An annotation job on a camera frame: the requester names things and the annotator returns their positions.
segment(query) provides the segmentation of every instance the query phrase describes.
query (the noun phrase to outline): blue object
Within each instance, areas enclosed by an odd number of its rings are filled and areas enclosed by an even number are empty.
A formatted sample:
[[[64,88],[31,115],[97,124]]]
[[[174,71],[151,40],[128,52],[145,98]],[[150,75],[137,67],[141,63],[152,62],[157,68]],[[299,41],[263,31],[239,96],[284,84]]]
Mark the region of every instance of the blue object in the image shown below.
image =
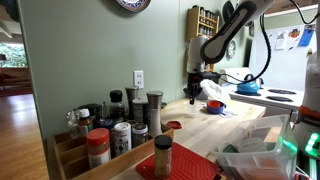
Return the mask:
[[[212,107],[208,105],[209,102],[212,102],[212,101],[207,102],[207,112],[210,114],[222,114],[224,109],[226,108],[226,105],[223,102],[216,101],[220,103],[220,107]]]
[[[248,78],[253,79],[253,75],[252,74],[246,75],[244,80],[248,81],[249,80]],[[260,87],[254,81],[237,85],[237,91],[241,94],[257,94],[259,89]]]

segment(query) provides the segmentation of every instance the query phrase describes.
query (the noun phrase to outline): window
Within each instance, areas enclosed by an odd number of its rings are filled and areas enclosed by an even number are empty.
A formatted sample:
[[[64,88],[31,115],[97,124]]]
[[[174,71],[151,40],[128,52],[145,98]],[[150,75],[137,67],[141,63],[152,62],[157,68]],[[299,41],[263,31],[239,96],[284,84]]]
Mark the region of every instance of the window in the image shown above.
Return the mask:
[[[3,67],[28,66],[23,44],[0,43],[0,54],[5,54],[7,57]]]

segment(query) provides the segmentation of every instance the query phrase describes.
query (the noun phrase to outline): green wall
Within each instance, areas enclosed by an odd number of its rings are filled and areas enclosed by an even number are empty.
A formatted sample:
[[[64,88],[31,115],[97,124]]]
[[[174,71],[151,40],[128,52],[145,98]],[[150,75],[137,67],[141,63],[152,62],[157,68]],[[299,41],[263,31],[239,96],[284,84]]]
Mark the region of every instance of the green wall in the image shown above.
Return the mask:
[[[72,108],[110,101],[114,89],[124,93],[133,70],[145,74],[140,96],[160,90],[166,102],[183,98],[187,9],[195,4],[221,15],[223,3],[212,0],[151,1],[140,13],[109,0],[19,0],[42,137],[67,131]],[[236,57],[216,71],[243,66],[246,36],[244,28]]]

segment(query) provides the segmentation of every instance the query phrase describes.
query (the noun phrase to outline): robotic arm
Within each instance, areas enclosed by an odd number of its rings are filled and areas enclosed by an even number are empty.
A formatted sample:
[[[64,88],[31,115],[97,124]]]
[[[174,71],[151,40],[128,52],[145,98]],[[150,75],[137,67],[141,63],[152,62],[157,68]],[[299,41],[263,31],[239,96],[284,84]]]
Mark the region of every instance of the robotic arm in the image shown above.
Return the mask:
[[[203,61],[208,64],[219,62],[225,52],[228,43],[238,31],[260,15],[262,15],[273,3],[274,0],[242,0],[235,12],[219,32],[201,47],[200,55]]]
[[[200,82],[204,78],[217,78],[219,74],[204,72],[204,64],[215,64],[219,62],[226,51],[230,40],[238,31],[250,22],[263,14],[274,0],[240,0],[239,6],[232,14],[219,32],[211,39],[204,36],[197,36],[191,39],[189,45],[188,60],[188,85],[184,89],[189,96],[190,104],[194,104],[195,98],[201,93]]]

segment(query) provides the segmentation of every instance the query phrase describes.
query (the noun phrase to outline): black lid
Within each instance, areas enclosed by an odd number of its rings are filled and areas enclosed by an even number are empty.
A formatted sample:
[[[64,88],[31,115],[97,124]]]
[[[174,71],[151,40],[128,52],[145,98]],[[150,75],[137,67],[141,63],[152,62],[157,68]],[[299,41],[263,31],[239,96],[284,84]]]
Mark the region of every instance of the black lid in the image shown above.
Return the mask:
[[[79,106],[78,109],[88,109],[90,112],[90,116],[95,116],[102,110],[102,106],[100,104],[91,103]]]
[[[154,139],[154,145],[158,149],[169,149],[172,146],[172,138],[167,135],[159,135]]]
[[[111,102],[121,102],[122,92],[120,90],[113,90],[110,92]]]

